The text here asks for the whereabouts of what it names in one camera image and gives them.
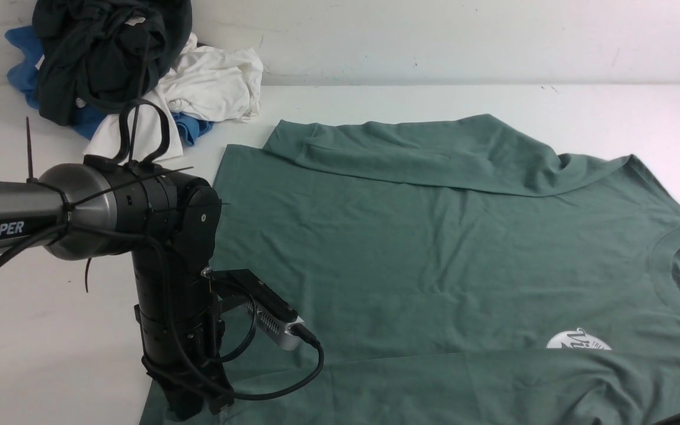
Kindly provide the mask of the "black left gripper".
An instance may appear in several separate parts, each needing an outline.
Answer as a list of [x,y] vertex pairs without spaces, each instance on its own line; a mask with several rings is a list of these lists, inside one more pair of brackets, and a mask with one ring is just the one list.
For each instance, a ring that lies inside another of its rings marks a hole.
[[178,354],[173,348],[172,362],[164,363],[165,356],[149,352],[144,345],[141,363],[155,386],[149,393],[148,408],[157,408],[160,404],[165,418],[183,422],[202,413],[216,416],[234,405],[234,396],[202,382],[177,357]]

